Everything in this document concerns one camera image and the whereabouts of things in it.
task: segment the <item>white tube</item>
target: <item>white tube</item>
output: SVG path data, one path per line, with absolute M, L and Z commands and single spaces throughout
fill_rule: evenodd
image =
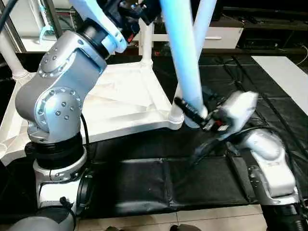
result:
M 10 67 L 14 79 L 22 78 L 28 75 L 28 72 L 21 65 L 11 44 L 5 38 L 3 32 L 0 33 L 0 53 Z
M 198 13 L 193 25 L 198 58 L 202 53 L 207 30 L 210 26 L 217 0 L 200 0 Z
M 143 62 L 152 62 L 152 32 L 153 32 L 153 23 L 146 25 L 142 21 L 142 61 Z
M 202 99 L 199 57 L 195 48 L 190 1 L 181 0 L 181 3 L 176 5 L 170 0 L 160 0 L 160 3 L 183 99 L 206 117 L 207 110 Z M 191 120 L 186 119 L 185 123 L 190 127 L 196 127 Z

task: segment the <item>black cable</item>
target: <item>black cable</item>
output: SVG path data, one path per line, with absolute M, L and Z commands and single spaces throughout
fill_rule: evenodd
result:
M 0 15 L 0 32 L 3 30 L 6 20 L 8 19 L 13 7 L 17 3 L 18 0 L 9 0 L 4 10 Z
M 85 130 L 85 135 L 86 135 L 86 149 L 87 149 L 87 153 L 88 155 L 90 154 L 89 151 L 90 151 L 90 140 L 89 140 L 89 133 L 88 133 L 88 126 L 87 126 L 87 122 L 86 122 L 86 119 L 84 118 L 83 114 L 81 113 L 80 115 L 80 118 L 81 118 L 81 121 L 82 121 L 82 124 L 83 124 L 83 128 Z
M 63 197 L 60 198 L 60 203 L 61 203 L 61 205 L 63 206 L 63 208 L 65 208 L 65 209 L 72 215 L 72 217 L 73 217 L 73 222 L 74 222 L 74 228 L 73 228 L 73 230 L 75 230 L 75 227 L 76 227 L 76 223 L 77 223 L 77 222 L 76 222 L 76 215 L 75 215 L 75 213 L 74 213 L 73 210 L 72 210 L 73 204 L 69 203 L 69 202 L 67 201 L 67 199 L 66 199 L 65 196 L 63 196 Z
M 232 56 L 232 59 L 235 61 L 235 63 L 239 66 L 239 68 L 241 69 L 241 71 L 246 75 L 246 77 L 248 78 L 248 80 L 254 85 L 251 77 L 248 75 L 248 73 L 246 72 L 246 70 L 243 68 L 243 66 L 239 63 L 239 61 Z M 261 97 L 264 99 L 264 101 L 269 105 L 269 107 L 271 108 L 271 110 L 274 112 L 274 114 L 279 118 L 279 120 L 281 121 L 281 123 L 283 124 L 283 126 L 285 127 L 285 129 L 287 130 L 287 132 L 290 134 L 290 136 L 292 137 L 293 141 L 295 142 L 295 144 L 298 146 L 299 150 L 301 151 L 301 153 L 308 158 L 308 153 L 305 150 L 305 148 L 301 145 L 301 143 L 297 140 L 295 134 L 293 133 L 293 131 L 291 130 L 291 128 L 289 127 L 289 125 L 287 124 L 287 122 L 284 120 L 284 118 L 281 116 L 281 114 L 277 111 L 277 109 L 274 107 L 274 105 L 271 103 L 271 101 L 268 99 L 268 97 L 262 92 L 260 91 L 260 89 L 254 85 L 257 92 L 261 95 Z

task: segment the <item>robotic arm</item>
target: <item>robotic arm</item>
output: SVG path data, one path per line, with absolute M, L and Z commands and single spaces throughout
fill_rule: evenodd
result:
M 129 5 L 122 0 L 71 0 L 84 24 L 66 31 L 43 56 L 36 75 L 21 87 L 15 106 L 28 120 L 31 143 L 26 154 L 35 157 L 38 213 L 11 231 L 71 231 L 75 214 L 87 208 L 92 175 L 85 170 L 80 116 L 85 97 L 105 70 L 105 59 L 123 52 L 140 28 L 161 12 L 159 0 Z
M 17 222 L 11 231 L 41 230 L 42 226 L 47 231 L 74 229 L 75 214 L 87 207 L 91 195 L 91 175 L 84 170 L 87 152 L 80 135 L 84 99 L 105 70 L 105 59 L 114 51 L 123 52 L 139 32 L 138 19 L 149 25 L 161 12 L 159 0 L 145 0 L 140 5 L 123 0 L 71 2 L 84 19 L 83 26 L 58 39 L 44 55 L 36 75 L 16 96 L 18 113 L 29 121 L 32 142 L 26 153 L 36 158 L 33 168 L 39 211 L 35 217 Z M 255 110 L 257 94 L 236 92 L 207 118 L 181 99 L 176 98 L 175 103 L 202 130 L 215 131 L 217 139 L 224 140 L 243 128 Z M 269 229 L 283 223 L 277 222 L 282 213 L 308 230 L 300 217 L 295 179 L 280 139 L 264 130 L 252 131 L 237 147 L 248 149 L 254 158 L 254 164 L 247 162 L 249 178 Z
M 243 153 L 248 176 L 269 231 L 308 231 L 305 208 L 301 206 L 294 175 L 286 163 L 282 140 L 265 129 L 236 136 L 255 110 L 256 93 L 233 93 L 207 118 L 199 116 L 184 100 L 175 98 L 175 103 L 202 130 L 216 132 L 218 140 L 230 141 Z

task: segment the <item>white floor tile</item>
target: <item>white floor tile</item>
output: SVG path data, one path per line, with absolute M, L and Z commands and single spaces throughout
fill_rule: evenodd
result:
M 124 218 L 88 219 L 79 221 L 78 231 L 104 230 L 109 226 L 120 228 L 172 222 L 177 223 L 176 213 L 133 216 Z
M 202 231 L 266 231 L 266 223 L 262 215 L 249 215 L 233 218 L 219 218 L 180 222 L 194 225 Z
M 244 215 L 262 214 L 259 205 L 236 206 L 226 208 L 202 209 L 177 212 L 179 221 L 228 218 Z
M 169 231 L 172 225 L 177 223 L 167 223 L 167 224 L 156 224 L 156 225 L 143 225 L 143 226 L 132 226 L 123 227 L 124 231 Z

